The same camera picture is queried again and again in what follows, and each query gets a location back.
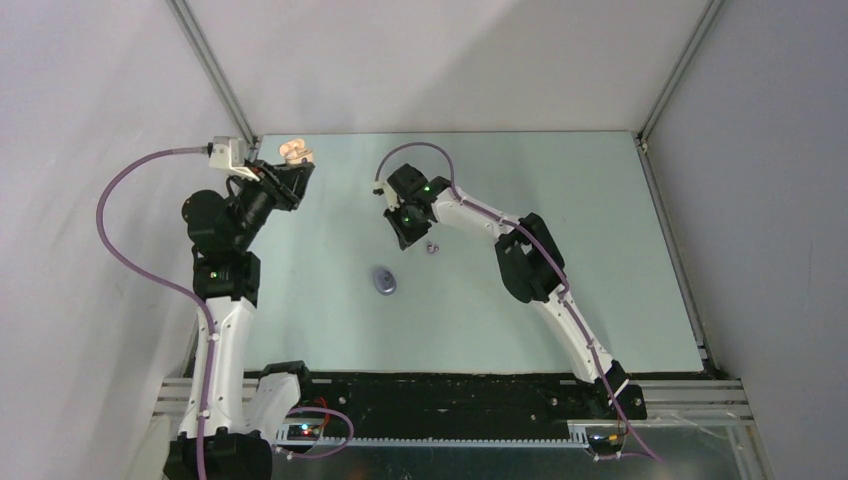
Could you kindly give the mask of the beige earbud charging case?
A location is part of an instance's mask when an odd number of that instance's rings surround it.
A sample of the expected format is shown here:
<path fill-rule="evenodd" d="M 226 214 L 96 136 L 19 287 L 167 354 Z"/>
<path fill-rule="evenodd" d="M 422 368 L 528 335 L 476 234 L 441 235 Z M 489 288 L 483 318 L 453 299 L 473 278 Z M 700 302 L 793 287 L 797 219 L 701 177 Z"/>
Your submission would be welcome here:
<path fill-rule="evenodd" d="M 307 147 L 306 141 L 302 138 L 292 139 L 281 144 L 278 153 L 284 163 L 289 166 L 312 164 L 314 162 L 314 152 Z"/>

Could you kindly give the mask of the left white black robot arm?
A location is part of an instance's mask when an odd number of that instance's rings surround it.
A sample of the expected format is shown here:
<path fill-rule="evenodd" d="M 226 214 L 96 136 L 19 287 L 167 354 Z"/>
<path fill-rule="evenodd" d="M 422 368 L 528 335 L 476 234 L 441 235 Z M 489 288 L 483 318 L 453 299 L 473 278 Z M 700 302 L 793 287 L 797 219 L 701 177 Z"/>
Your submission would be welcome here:
<path fill-rule="evenodd" d="M 192 242 L 193 292 L 200 300 L 191 393 L 164 465 L 168 479 L 268 479 L 285 415 L 316 403 L 301 361 L 271 364 L 255 396 L 243 394 L 249 331 L 257 310 L 261 262 L 250 245 L 275 210 L 293 211 L 305 196 L 312 161 L 247 165 L 227 196 L 192 194 L 181 215 Z"/>

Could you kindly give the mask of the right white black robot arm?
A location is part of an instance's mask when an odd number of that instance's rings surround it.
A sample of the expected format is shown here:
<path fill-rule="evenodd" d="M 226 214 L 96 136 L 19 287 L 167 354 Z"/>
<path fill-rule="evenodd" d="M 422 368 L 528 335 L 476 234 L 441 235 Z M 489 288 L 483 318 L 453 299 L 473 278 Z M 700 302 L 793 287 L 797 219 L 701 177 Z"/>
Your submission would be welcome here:
<path fill-rule="evenodd" d="M 511 216 L 479 202 L 444 177 L 428 179 L 404 164 L 373 192 L 387 202 L 384 217 L 401 249 L 436 225 L 481 233 L 493 241 L 498 271 L 509 294 L 533 307 L 566 353 L 573 375 L 585 386 L 581 402 L 596 418 L 643 417 L 641 392 L 602 345 L 576 305 L 565 262 L 544 220 Z"/>

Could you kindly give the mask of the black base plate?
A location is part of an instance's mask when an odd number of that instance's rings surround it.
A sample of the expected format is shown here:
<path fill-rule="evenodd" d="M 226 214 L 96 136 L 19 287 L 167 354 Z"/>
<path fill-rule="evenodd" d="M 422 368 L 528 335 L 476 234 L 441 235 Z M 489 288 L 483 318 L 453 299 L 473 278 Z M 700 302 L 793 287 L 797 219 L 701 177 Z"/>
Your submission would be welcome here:
<path fill-rule="evenodd" d="M 591 391 L 569 373 L 314 371 L 297 404 L 345 414 L 326 434 L 362 441 L 565 440 L 579 421 L 624 421 L 594 412 Z"/>

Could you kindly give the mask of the left aluminium corner post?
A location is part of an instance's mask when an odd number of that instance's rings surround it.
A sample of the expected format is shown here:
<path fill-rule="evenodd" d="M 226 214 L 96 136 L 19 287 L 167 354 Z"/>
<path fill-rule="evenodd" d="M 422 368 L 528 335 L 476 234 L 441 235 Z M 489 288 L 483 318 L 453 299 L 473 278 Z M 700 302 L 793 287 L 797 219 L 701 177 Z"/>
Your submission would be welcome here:
<path fill-rule="evenodd" d="M 177 25 L 183 32 L 229 119 L 240 136 L 247 140 L 250 145 L 254 145 L 257 141 L 257 135 L 250 125 L 245 110 L 239 102 L 236 92 L 231 86 L 190 3 L 186 0 L 166 0 L 165 3 L 171 10 Z"/>

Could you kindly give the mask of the aluminium corner post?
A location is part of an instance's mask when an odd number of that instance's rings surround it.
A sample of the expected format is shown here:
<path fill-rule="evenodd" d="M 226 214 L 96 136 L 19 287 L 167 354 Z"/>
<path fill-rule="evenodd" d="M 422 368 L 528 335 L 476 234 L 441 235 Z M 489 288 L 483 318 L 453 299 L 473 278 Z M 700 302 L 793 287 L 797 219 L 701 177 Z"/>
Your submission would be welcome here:
<path fill-rule="evenodd" d="M 671 102 L 703 43 L 706 41 L 708 34 L 713 29 L 725 5 L 725 0 L 709 0 L 706 3 L 695 27 L 686 40 L 671 72 L 638 131 L 637 138 L 641 144 L 647 144 L 649 142 L 649 138 L 656 129 L 663 113 Z"/>
<path fill-rule="evenodd" d="M 247 140 L 250 145 L 254 145 L 257 141 L 257 135 L 250 125 L 245 110 L 239 102 L 236 92 L 231 86 L 190 3 L 186 0 L 166 0 L 165 3 L 171 10 L 177 25 L 183 32 L 229 119 L 240 136 Z"/>

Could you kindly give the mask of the aluminium frame rail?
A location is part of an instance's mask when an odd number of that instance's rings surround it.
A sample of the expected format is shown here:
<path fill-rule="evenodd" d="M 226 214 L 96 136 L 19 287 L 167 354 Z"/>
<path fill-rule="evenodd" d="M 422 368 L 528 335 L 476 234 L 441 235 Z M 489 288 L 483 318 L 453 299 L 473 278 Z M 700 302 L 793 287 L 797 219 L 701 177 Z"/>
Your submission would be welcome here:
<path fill-rule="evenodd" d="M 752 409 L 739 380 L 635 380 L 633 383 L 642 389 L 650 425 L 754 423 Z M 190 379 L 165 379 L 152 415 L 179 421 L 190 393 Z"/>

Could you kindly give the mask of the right aluminium corner post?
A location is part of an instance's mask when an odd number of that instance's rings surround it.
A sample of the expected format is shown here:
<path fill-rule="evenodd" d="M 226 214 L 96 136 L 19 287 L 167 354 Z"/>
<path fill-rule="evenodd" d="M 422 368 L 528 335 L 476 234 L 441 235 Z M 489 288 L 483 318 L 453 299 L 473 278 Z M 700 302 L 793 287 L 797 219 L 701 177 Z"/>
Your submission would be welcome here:
<path fill-rule="evenodd" d="M 649 142 L 649 138 L 656 129 L 663 113 L 671 102 L 703 43 L 706 41 L 708 34 L 713 29 L 725 5 L 725 0 L 709 0 L 706 3 L 695 27 L 686 40 L 671 72 L 638 131 L 637 138 L 641 144 L 647 144 Z"/>

